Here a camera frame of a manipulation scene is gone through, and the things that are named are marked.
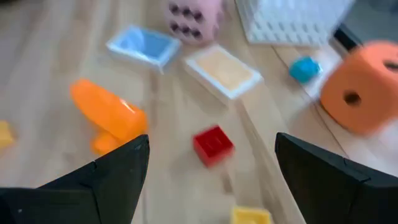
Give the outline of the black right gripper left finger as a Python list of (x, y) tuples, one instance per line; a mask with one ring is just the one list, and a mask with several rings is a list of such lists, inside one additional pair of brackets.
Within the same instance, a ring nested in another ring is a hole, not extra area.
[(130, 224), (149, 155), (142, 134), (38, 188), (0, 187), (0, 224)]

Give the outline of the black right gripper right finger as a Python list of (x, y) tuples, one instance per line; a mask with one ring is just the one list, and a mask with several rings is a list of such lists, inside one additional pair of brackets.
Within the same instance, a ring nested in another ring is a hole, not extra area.
[(275, 154), (307, 224), (398, 224), (398, 177), (287, 133)]

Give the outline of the orange toy brick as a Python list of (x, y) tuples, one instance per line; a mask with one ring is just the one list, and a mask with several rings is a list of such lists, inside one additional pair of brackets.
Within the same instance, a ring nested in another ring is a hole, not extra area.
[(91, 148), (101, 156), (147, 132), (142, 109), (88, 79), (71, 84), (70, 95), (76, 107), (98, 128)]

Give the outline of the small yellow toy brick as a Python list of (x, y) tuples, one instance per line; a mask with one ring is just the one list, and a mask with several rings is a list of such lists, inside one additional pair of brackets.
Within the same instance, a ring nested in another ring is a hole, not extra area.
[(267, 210), (234, 207), (231, 212), (230, 224), (272, 224), (272, 221), (271, 215)]

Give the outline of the orange foam die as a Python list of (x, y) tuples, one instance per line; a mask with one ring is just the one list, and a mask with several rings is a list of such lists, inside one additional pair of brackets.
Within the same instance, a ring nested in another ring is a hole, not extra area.
[(398, 118), (398, 43), (372, 41), (346, 55), (321, 88), (320, 103), (342, 127), (370, 135)]

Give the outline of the large yellow rounded brick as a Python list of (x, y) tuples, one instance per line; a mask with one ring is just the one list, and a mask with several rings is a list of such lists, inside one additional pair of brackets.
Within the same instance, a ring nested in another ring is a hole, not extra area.
[(14, 143), (14, 138), (9, 123), (0, 120), (0, 148), (8, 147)]

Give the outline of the small red toy brick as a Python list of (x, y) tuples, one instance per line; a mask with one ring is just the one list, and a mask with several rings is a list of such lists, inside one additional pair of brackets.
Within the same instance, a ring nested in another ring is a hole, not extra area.
[(218, 125), (197, 133), (192, 141), (194, 151), (207, 168), (220, 164), (234, 152), (234, 144)]

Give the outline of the small blue toy brick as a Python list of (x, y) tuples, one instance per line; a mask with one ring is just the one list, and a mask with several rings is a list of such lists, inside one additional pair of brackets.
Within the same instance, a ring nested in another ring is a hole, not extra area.
[(321, 72), (320, 64), (309, 56), (298, 58), (289, 67), (289, 75), (299, 83), (308, 83)]

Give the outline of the blue playing card box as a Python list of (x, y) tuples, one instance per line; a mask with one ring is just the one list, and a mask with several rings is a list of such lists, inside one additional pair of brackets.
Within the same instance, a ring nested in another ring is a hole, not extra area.
[(132, 61), (142, 62), (162, 74), (165, 66), (177, 55), (181, 46), (179, 39), (135, 25), (118, 32), (106, 43), (110, 52)]

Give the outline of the pink foam die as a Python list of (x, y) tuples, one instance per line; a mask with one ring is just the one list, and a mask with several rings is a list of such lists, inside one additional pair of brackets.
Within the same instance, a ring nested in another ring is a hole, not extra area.
[(163, 0), (162, 6), (169, 31), (193, 45), (216, 39), (226, 10), (225, 0)]

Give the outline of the white perforated basket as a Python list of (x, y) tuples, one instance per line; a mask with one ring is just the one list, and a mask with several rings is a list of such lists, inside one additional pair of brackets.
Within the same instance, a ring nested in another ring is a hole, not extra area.
[(328, 43), (355, 0), (235, 0), (251, 44), (319, 47)]

